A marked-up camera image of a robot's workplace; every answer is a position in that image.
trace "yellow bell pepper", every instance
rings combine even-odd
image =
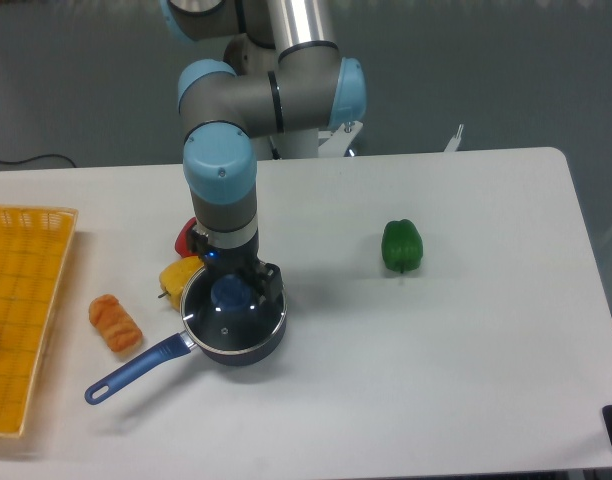
[[[159,285],[164,292],[161,296],[168,295],[168,300],[175,310],[180,309],[182,293],[190,277],[203,265],[199,257],[193,255],[171,263],[159,274]]]

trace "silver cylinder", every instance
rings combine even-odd
[[[335,43],[326,0],[268,0],[268,10],[280,56],[303,43]]]

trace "blue joint cap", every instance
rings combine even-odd
[[[179,76],[179,82],[177,82],[177,110],[179,110],[182,105],[182,97],[184,93],[186,93],[186,90],[188,90],[197,80],[211,73],[228,73],[234,77],[237,76],[233,67],[226,62],[206,59],[191,63],[184,69]]]
[[[230,123],[202,125],[184,145],[184,175],[192,192],[206,202],[230,205],[241,200],[257,177],[250,138]]]
[[[328,128],[360,120],[366,113],[366,81],[362,66],[354,58],[342,58],[335,100]]]
[[[237,312],[250,308],[250,287],[237,275],[224,275],[210,289],[210,299],[216,308],[224,312]]]
[[[170,5],[168,4],[168,0],[159,0],[159,6],[162,9],[162,15],[164,16],[164,20],[166,20],[166,26],[170,33],[173,34],[177,40],[181,40],[184,43],[195,43],[195,41],[186,36],[182,29],[179,28],[177,22],[175,21],[175,17],[173,17],[173,13],[170,11]]]

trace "blue pan handle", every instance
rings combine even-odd
[[[91,405],[97,405],[160,363],[190,353],[191,348],[184,341],[185,335],[186,332],[176,333],[166,340],[162,340],[157,345],[153,345],[126,365],[119,367],[107,377],[91,385],[86,390],[84,398]]]

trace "black cable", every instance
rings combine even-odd
[[[61,155],[59,153],[45,153],[43,155],[36,155],[34,157],[26,158],[24,160],[18,160],[16,162],[7,162],[6,160],[0,160],[0,165],[23,165],[24,163],[34,162],[35,160],[40,160],[42,158],[61,158],[62,160],[66,160],[73,168],[77,168],[77,164],[73,161],[72,158],[69,158],[66,155]]]

